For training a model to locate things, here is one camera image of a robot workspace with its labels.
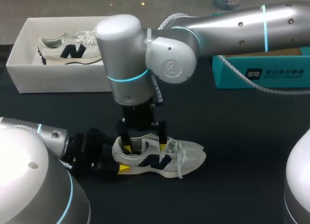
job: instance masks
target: white shoe box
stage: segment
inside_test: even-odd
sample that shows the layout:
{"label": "white shoe box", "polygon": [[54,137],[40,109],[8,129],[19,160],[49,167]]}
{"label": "white shoe box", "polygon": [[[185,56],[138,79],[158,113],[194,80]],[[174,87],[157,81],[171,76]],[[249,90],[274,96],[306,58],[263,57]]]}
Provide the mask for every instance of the white shoe box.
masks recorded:
{"label": "white shoe box", "polygon": [[111,91],[102,61],[92,65],[43,65],[38,39],[65,32],[94,30],[105,17],[28,18],[7,61],[7,70],[20,93]]}

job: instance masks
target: shoelace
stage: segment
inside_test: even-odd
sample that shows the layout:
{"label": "shoelace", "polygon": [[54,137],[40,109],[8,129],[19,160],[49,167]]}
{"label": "shoelace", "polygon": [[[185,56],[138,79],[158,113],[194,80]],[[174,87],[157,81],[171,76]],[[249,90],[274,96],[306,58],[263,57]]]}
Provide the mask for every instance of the shoelace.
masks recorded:
{"label": "shoelace", "polygon": [[76,33],[77,43],[87,43],[89,45],[96,44],[95,31],[79,31]]}
{"label": "shoelace", "polygon": [[182,143],[179,141],[174,140],[173,138],[168,137],[167,141],[167,148],[165,150],[167,153],[177,153],[177,161],[178,161],[178,176],[179,178],[182,177],[181,168],[185,164],[187,160],[186,150],[183,148]]}

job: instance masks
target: sneaker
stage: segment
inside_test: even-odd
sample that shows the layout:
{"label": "sneaker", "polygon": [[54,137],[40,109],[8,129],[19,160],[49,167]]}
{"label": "sneaker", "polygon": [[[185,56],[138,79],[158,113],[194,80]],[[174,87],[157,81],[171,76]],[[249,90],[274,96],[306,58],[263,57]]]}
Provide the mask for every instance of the sneaker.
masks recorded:
{"label": "sneaker", "polygon": [[122,146],[122,139],[118,137],[112,148],[113,158],[124,170],[119,174],[133,175],[144,172],[156,172],[167,178],[188,174],[202,165],[206,158],[203,147],[199,144],[175,140],[168,137],[166,149],[160,150],[159,138],[148,134],[139,138],[131,138],[132,151],[130,153]]}
{"label": "sneaker", "polygon": [[101,60],[95,31],[65,33],[57,39],[39,39],[38,52],[44,65],[92,64]]}

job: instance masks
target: black n logo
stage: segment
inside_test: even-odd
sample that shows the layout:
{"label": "black n logo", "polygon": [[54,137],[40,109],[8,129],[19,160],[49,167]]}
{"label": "black n logo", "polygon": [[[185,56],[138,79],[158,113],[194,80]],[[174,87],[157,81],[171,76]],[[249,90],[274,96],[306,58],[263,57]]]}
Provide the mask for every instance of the black n logo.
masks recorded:
{"label": "black n logo", "polygon": [[148,155],[138,166],[146,167],[150,165],[152,168],[163,170],[171,160],[172,158],[169,155],[165,155],[162,161],[159,162],[159,155]]}
{"label": "black n logo", "polygon": [[82,58],[85,50],[86,50],[86,47],[84,47],[82,44],[79,46],[78,51],[77,51],[75,45],[67,45],[64,48],[60,57],[61,58],[68,58],[68,56],[70,54],[71,58]]}

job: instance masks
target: black table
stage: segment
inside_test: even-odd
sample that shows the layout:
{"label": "black table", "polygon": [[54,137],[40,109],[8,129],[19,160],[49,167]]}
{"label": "black table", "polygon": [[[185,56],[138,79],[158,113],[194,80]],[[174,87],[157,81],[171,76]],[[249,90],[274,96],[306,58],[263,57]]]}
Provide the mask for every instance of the black table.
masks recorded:
{"label": "black table", "polygon": [[[168,122],[169,136],[203,145],[208,163],[183,179],[78,179],[90,200],[91,224],[283,223],[286,160],[310,126],[310,97],[218,90],[210,65],[200,59],[180,85],[159,81],[164,106],[156,111]],[[91,127],[116,134],[122,112],[111,93],[19,94],[3,70],[0,116],[71,134]]]}

